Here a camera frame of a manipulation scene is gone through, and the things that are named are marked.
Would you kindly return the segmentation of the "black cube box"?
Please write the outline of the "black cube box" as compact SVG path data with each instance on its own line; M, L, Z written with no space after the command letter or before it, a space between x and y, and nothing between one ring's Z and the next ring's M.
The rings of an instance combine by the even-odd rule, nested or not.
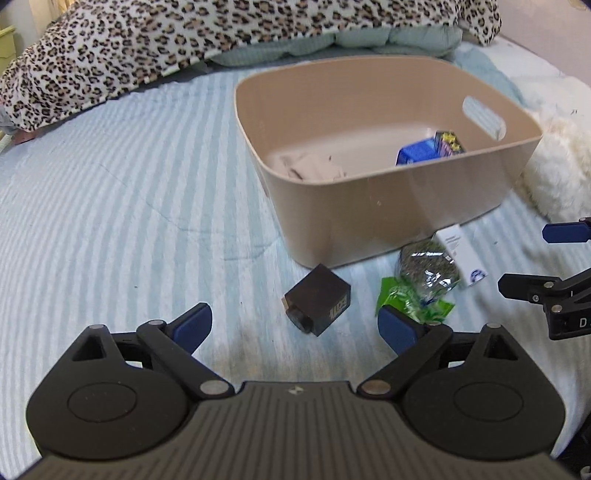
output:
M351 285L318 264L283 295L283 306L298 330L318 337L349 308L351 300Z

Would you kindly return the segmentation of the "blue tissue pack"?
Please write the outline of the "blue tissue pack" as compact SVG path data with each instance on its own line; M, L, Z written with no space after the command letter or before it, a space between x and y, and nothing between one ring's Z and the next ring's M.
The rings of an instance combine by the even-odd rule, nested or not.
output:
M404 146L398 152L397 164L408 165L435 160L440 157L433 138L424 139Z

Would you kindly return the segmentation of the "cartoon rabbit blanket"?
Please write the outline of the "cartoon rabbit blanket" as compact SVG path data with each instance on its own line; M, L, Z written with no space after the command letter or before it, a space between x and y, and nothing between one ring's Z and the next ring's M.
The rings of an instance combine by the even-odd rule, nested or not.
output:
M486 56L520 90L528 108L590 128L590 87L524 47L504 38L488 47L463 41L456 53Z

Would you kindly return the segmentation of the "white small carton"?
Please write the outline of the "white small carton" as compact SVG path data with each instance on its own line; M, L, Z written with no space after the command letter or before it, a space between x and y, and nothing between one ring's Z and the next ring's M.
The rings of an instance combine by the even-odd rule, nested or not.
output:
M465 287L475 285L488 276L484 263L459 224L438 230L435 237L454 260Z

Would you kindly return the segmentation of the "white fluffy plush toy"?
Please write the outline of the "white fluffy plush toy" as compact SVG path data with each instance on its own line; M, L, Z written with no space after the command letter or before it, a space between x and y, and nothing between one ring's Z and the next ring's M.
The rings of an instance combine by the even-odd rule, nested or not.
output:
M523 190L552 222L590 215L590 87L571 76L516 81L543 136L522 174Z

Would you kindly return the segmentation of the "beige plastic storage bin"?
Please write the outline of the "beige plastic storage bin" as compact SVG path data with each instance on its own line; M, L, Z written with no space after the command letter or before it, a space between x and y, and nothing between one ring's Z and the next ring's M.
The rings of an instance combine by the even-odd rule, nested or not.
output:
M253 74L235 116L287 253L345 265L473 220L507 197L539 144L537 122L501 92L429 57L342 57ZM463 154L398 165L404 146L452 131ZM281 154L331 157L335 181L273 169Z

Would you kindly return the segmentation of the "green plastic storage box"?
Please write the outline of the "green plastic storage box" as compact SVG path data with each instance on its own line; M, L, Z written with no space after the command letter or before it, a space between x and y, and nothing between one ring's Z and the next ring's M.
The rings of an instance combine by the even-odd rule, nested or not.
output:
M16 58L14 33L14 26L0 30L0 72L3 72Z

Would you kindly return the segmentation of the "leopard print blanket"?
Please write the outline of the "leopard print blanket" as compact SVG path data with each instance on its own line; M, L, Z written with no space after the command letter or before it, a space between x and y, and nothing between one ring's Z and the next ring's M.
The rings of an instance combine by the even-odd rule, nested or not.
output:
M500 33L496 1L77 1L1 74L1 129L33 133L191 64L257 44L380 28Z

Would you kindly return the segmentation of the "beige cloth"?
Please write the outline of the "beige cloth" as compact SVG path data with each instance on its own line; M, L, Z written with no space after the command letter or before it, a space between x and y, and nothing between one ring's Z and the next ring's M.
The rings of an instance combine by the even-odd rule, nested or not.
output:
M345 177L345 171L331 157L305 152L281 154L273 169L287 178L304 182L335 181Z

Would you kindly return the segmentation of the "light green folded quilt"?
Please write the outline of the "light green folded quilt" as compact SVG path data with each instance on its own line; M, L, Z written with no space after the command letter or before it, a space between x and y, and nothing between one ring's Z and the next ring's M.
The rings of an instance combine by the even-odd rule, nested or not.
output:
M209 62L229 68L250 67L310 56L329 48L441 58L456 50L462 38L460 27L448 25L359 29L243 46L215 55Z

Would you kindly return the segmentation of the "small black star-printed box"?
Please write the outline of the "small black star-printed box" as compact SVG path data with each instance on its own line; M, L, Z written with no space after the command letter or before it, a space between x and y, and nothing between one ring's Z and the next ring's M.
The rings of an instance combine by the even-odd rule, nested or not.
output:
M440 157L449 157L465 152L458 136L452 131L437 131L434 143Z

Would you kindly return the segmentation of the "clear bag of dried herbs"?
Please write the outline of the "clear bag of dried herbs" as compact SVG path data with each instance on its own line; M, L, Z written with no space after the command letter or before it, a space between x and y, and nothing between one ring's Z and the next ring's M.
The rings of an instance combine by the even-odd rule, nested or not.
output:
M399 271L424 305L443 298L461 280L455 260L439 241L433 239L403 247Z

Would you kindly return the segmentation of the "green snack packet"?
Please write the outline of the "green snack packet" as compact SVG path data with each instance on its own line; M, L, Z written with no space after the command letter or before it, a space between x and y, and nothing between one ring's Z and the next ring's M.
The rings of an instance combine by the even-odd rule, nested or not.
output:
M455 308L454 303L442 298L425 303L414 286L399 277L385 277L381 280L376 313L384 306L393 307L422 324L443 323Z

